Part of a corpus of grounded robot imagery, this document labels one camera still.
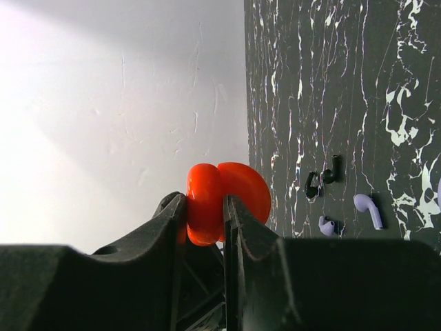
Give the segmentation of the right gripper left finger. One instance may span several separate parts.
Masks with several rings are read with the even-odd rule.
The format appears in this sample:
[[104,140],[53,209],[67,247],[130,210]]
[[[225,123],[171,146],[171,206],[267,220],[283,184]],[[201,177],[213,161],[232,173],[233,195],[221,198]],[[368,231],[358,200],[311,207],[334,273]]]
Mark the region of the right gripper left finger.
[[1,329],[175,330],[185,208],[173,192],[151,220],[93,254],[1,246]]

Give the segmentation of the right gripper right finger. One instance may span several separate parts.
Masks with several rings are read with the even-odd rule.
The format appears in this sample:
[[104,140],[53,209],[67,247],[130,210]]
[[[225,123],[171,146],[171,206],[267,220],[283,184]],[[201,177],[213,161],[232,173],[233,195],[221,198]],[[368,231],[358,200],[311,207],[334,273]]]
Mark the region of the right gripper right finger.
[[282,238],[223,202],[228,330],[439,330],[440,257],[417,241]]

